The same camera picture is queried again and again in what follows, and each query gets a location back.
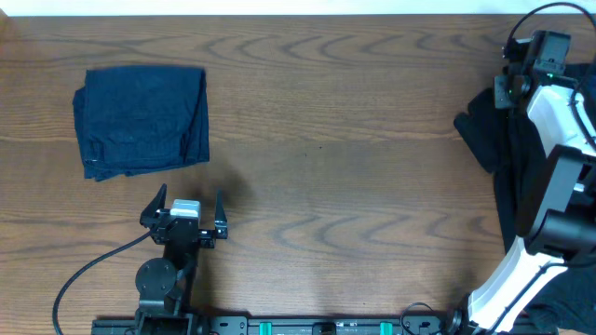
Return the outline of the black shorts garment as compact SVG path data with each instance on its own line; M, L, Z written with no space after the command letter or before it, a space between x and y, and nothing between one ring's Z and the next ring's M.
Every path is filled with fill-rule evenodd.
M545 161L535 126L516 110L498 110L494 91L484 89L458 114L454 127L479 164L491 174L518 173Z

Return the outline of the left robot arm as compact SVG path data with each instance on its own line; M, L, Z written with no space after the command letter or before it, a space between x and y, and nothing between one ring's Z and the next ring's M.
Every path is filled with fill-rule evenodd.
M135 277L140 293L133 333L139 335L206 335L210 321L191 307L197 256L202 248L214 248L228 237L223 197L216 194L214 227L202 229L201 205L177 199L165 207L167 186L162 185L140 215L140 224L164 248L163 255L146 261Z

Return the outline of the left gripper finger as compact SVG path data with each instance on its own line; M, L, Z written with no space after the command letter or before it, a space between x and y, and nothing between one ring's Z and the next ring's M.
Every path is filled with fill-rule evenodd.
M228 220L224 211L223 195L217 191L214 213L214 227L217 239L228 238Z
M165 208L167 185L163 183L156 196L150 201L140 215L140 225L153 228L159 222L160 210Z

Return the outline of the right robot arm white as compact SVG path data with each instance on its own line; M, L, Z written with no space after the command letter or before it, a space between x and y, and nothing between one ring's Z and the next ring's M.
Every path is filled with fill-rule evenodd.
M554 278L595 263L595 77L571 38L512 39L493 85L454 127L494 178L505 258L447 319L448 334L535 334L522 310Z

